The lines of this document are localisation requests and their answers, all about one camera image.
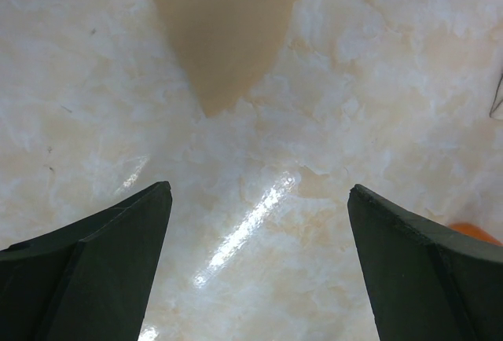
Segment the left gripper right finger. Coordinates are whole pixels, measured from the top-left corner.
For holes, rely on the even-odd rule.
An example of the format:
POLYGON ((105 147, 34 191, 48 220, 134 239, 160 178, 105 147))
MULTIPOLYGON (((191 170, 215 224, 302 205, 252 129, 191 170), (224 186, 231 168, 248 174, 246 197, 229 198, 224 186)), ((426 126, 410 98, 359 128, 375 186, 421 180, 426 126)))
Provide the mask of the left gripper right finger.
POLYGON ((502 248, 356 185, 351 229, 382 340, 500 340, 502 248))

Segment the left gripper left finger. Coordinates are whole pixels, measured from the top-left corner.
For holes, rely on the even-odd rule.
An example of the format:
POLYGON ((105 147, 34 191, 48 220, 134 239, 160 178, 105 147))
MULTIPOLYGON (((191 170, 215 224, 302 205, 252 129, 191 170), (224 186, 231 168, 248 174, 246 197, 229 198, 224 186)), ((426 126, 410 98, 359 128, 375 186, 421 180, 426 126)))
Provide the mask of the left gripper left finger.
POLYGON ((138 339, 171 206, 160 181, 2 250, 2 339, 138 339))

